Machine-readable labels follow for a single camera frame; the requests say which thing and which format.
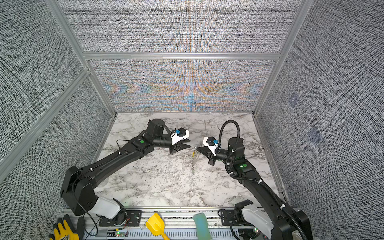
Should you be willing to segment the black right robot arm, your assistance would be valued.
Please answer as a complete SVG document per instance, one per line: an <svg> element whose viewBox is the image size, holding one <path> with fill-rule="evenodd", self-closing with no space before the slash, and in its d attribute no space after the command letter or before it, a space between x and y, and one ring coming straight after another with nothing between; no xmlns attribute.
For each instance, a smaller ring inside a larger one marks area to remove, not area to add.
<svg viewBox="0 0 384 240"><path fill-rule="evenodd" d="M303 240L313 239L309 217L294 210L266 184L247 160L243 139L230 138L225 150L214 137L205 137L197 151L208 158L210 165L223 162L229 176L248 189L264 209L260 212L251 201L236 204L237 224L256 227L268 240L292 240L295 231Z"/></svg>

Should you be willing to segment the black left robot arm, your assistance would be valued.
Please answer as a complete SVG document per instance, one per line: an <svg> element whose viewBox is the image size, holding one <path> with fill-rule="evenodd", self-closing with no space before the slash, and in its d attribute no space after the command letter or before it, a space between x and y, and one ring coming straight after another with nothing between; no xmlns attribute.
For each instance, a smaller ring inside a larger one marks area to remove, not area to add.
<svg viewBox="0 0 384 240"><path fill-rule="evenodd" d="M163 120L150 120L146 130L114 153L85 167L68 168L60 195L75 216L93 213L120 222L125 207L117 200L98 197L94 189L110 175L142 159L155 148L169 149L171 155L188 149L189 136L189 131L184 128L170 130Z"/></svg>

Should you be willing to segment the yellow plastic scoop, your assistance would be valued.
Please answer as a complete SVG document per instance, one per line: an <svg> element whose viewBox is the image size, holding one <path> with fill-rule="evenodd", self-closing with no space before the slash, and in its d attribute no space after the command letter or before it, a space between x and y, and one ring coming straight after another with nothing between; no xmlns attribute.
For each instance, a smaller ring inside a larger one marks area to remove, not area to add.
<svg viewBox="0 0 384 240"><path fill-rule="evenodd" d="M154 213L145 225L154 236L162 236L164 240L170 240L165 233L165 223L158 213Z"/></svg>

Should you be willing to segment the teal green sponge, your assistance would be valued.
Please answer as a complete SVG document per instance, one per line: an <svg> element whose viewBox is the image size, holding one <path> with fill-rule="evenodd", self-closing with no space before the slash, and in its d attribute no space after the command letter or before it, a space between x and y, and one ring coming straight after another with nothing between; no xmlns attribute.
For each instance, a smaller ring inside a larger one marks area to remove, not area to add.
<svg viewBox="0 0 384 240"><path fill-rule="evenodd" d="M211 240L207 217L204 213L198 213L193 216L196 225L198 240Z"/></svg>

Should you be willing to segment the yellow black work glove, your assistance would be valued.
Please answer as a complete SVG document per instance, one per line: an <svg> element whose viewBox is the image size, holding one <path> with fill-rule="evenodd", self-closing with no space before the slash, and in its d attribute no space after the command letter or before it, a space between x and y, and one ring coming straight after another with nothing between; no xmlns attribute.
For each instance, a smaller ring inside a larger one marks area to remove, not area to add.
<svg viewBox="0 0 384 240"><path fill-rule="evenodd" d="M49 240L83 240L85 234L85 218L79 217L77 227L68 214L58 218L54 224L53 233L49 234Z"/></svg>

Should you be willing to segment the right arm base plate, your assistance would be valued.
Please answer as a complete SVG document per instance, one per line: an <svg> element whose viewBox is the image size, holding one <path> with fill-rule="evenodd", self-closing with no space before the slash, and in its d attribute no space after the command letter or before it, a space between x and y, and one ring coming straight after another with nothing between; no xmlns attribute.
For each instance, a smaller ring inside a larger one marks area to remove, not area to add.
<svg viewBox="0 0 384 240"><path fill-rule="evenodd" d="M241 211L238 209L219 209L218 215L222 225L227 227L233 223L240 223L244 220Z"/></svg>

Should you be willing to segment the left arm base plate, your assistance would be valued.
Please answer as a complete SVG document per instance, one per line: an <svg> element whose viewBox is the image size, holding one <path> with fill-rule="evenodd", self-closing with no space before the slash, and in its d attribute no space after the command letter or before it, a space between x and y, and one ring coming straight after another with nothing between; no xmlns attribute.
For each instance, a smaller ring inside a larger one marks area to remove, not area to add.
<svg viewBox="0 0 384 240"><path fill-rule="evenodd" d="M122 228L125 225L128 225L129 227L138 227L142 219L142 213L143 212L141 210L120 211L118 215L113 219L101 217L99 221L99 226Z"/></svg>

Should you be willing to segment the aluminium horizontal frame bar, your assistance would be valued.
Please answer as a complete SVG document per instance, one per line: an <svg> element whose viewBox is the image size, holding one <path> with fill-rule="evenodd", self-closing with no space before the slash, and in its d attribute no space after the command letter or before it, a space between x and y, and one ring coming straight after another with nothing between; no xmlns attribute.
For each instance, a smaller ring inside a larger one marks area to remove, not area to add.
<svg viewBox="0 0 384 240"><path fill-rule="evenodd" d="M278 61L278 53L122 53L84 52L87 60L272 60Z"/></svg>

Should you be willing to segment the aluminium corner frame post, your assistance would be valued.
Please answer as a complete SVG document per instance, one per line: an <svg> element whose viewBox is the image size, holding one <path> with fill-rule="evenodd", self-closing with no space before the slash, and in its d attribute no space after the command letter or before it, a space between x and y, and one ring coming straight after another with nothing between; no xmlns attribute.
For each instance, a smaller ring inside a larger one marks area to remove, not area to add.
<svg viewBox="0 0 384 240"><path fill-rule="evenodd" d="M117 114L117 111L115 110L113 103L110 99L110 97L107 94L107 91L105 90L104 86L102 85L99 78L96 76L96 73L89 63L89 61L86 60L86 57L83 53L83 49L73 32L70 24L68 23L67 18L65 17L60 4L58 1L45 1L47 6L49 7L50 11L52 12L53 16L55 17L57 23L59 24L61 30L65 34L69 44L71 45L74 53L76 54L78 60L80 61L81 65L85 70L90 72L90 79L95 87L97 93L99 94L99 97L101 98L102 102L104 103L105 107L109 111L109 113L112 116L115 116Z"/></svg>

